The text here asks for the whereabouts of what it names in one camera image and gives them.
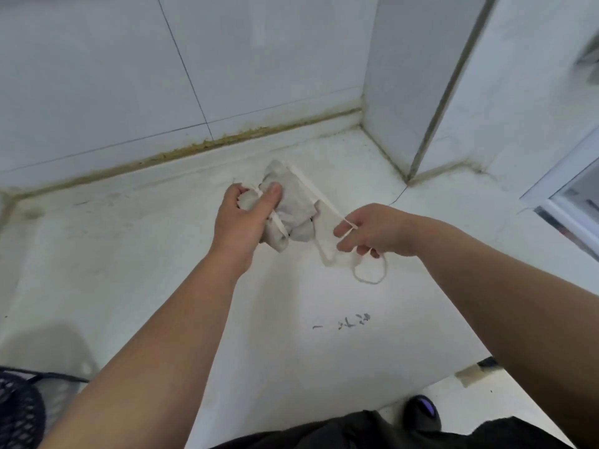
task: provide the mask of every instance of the black pants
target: black pants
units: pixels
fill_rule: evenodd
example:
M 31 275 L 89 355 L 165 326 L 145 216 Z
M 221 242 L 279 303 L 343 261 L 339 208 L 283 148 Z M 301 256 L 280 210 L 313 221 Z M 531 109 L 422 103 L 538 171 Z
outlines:
M 559 439 L 516 417 L 484 422 L 471 435 L 407 432 L 373 411 L 361 411 L 281 432 L 241 437 L 218 449 L 568 449 Z

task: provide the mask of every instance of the gray cloth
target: gray cloth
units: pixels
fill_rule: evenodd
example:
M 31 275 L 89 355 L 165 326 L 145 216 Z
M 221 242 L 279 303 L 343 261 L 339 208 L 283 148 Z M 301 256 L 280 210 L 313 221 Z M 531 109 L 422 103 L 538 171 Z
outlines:
M 275 211 L 287 230 L 289 238 L 302 242 L 314 239 L 312 217 L 318 214 L 318 211 L 309 191 L 298 177 L 278 160 L 273 160 L 266 167 L 264 179 L 258 188 L 262 192 L 266 192 L 272 182 L 278 182 L 283 187 L 283 196 Z M 258 193 L 255 190 L 249 190 L 239 196 L 237 204 L 241 209 L 248 211 L 254 207 L 258 199 Z M 287 248 L 289 240 L 269 218 L 266 221 L 261 242 L 265 242 L 277 252 L 282 252 Z

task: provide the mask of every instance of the black shoe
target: black shoe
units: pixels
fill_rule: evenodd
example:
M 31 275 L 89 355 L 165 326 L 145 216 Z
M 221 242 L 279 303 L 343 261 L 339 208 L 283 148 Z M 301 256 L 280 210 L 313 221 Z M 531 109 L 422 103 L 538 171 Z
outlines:
M 402 422 L 405 430 L 440 432 L 441 418 L 432 401 L 423 395 L 412 397 L 406 402 Z

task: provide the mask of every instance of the person's right hand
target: person's right hand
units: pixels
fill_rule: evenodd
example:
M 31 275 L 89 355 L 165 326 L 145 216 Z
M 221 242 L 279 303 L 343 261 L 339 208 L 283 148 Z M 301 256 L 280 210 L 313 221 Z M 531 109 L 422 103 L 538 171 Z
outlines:
M 420 216 L 371 203 L 358 208 L 346 220 L 358 227 L 352 230 L 338 244 L 337 249 L 351 252 L 357 246 L 359 255 L 373 249 L 372 256 L 378 258 L 383 252 L 395 252 L 403 256 L 414 256 L 415 233 Z M 333 234 L 340 238 L 352 227 L 345 220 L 336 226 Z

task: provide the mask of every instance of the bare skin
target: bare skin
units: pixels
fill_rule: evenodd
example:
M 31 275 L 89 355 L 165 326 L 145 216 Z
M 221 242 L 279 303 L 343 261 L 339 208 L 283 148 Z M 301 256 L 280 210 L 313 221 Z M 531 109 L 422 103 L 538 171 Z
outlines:
M 225 194 L 206 257 L 77 397 L 42 449 L 183 448 L 237 279 L 281 196 L 251 211 Z M 599 447 L 599 297 L 457 228 L 383 205 L 348 215 L 338 249 L 418 256 L 483 343 L 574 442 Z M 350 229 L 335 228 L 338 237 Z

